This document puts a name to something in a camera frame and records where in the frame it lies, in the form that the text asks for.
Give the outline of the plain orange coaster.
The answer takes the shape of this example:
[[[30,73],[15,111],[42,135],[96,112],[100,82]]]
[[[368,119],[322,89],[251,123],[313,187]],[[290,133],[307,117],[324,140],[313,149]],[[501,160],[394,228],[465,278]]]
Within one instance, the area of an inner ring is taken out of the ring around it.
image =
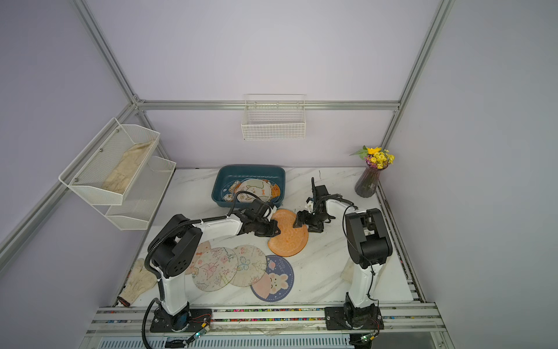
[[[292,257],[300,253],[309,240],[307,226],[295,228],[296,214],[287,209],[279,209],[272,218],[278,223],[280,234],[268,241],[270,251],[280,257]]]

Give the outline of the cream dog bone coaster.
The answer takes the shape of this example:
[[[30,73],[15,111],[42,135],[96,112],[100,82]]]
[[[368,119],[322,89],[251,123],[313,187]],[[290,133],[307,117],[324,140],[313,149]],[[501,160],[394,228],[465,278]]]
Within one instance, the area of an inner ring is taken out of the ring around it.
[[[270,201],[273,197],[272,187],[270,183],[260,179],[244,180],[244,182],[242,182],[237,187],[237,189],[235,189],[235,193],[239,193],[242,191],[253,193],[264,202]]]

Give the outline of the teal orange cats coaster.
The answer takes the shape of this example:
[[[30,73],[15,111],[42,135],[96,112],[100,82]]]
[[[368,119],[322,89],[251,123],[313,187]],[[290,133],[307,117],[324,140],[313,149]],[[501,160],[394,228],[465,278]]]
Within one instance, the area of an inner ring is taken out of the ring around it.
[[[235,191],[237,190],[238,186],[240,186],[240,184],[240,181],[235,180],[224,186],[221,192],[222,200],[224,202],[232,202],[235,196]]]

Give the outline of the cream butterfly coaster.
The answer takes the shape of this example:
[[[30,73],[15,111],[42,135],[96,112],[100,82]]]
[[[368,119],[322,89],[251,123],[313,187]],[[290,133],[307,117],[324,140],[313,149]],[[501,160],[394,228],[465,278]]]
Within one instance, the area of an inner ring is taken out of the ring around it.
[[[244,244],[233,249],[237,260],[237,269],[231,281],[233,286],[249,287],[257,283],[265,274],[267,258],[264,252],[255,246]]]

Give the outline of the cream pink bow coaster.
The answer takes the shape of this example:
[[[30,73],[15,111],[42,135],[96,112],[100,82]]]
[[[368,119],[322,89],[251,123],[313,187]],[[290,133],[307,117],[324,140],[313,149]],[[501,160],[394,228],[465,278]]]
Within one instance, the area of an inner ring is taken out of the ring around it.
[[[214,292],[227,286],[234,279],[238,258],[227,247],[213,248],[203,253],[194,263],[192,279],[194,285],[204,292]]]

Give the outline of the purple pink bunny coaster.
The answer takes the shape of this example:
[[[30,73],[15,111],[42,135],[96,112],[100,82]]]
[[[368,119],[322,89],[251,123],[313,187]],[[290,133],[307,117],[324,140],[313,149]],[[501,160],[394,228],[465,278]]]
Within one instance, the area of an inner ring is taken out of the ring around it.
[[[294,287],[294,269],[284,257],[267,256],[267,267],[263,277],[251,285],[251,291],[261,301],[279,302],[285,299]]]

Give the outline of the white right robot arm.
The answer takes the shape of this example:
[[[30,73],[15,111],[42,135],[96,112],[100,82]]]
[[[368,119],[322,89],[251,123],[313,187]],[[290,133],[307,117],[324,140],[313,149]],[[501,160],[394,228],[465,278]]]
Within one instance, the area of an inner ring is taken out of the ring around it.
[[[379,305],[373,298],[379,274],[392,256],[393,247],[384,216],[380,209],[362,210],[340,194],[331,194],[326,186],[317,186],[311,180],[312,196],[307,198],[306,209],[297,212],[293,227],[305,227],[311,233],[324,232],[325,225],[338,220],[347,241],[347,250],[354,263],[353,281],[346,296],[346,308],[364,310]]]

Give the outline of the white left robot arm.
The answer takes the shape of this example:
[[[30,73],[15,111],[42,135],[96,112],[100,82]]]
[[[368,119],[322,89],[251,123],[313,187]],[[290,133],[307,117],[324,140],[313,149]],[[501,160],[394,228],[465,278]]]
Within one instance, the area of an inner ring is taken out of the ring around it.
[[[276,237],[280,234],[278,222],[272,218],[276,211],[276,205],[254,199],[241,209],[232,206],[221,216],[194,220],[182,214],[172,216],[149,244],[145,257],[145,269],[157,280],[164,312],[177,316],[189,308],[185,271],[201,243],[243,234]]]

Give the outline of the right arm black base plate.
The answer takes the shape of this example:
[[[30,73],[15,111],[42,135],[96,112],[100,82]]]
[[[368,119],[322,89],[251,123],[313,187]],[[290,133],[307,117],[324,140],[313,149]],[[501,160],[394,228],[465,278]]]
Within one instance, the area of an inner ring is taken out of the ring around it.
[[[365,308],[326,307],[325,324],[327,330],[383,330],[384,320],[376,305]]]

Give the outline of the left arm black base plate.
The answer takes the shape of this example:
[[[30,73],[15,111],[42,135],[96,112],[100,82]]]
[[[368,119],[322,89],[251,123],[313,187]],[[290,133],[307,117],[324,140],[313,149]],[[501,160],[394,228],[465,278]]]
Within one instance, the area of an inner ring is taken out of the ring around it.
[[[157,308],[150,325],[151,333],[186,332],[195,333],[206,324],[209,326],[213,312],[211,309],[184,309],[171,316],[163,308]]]

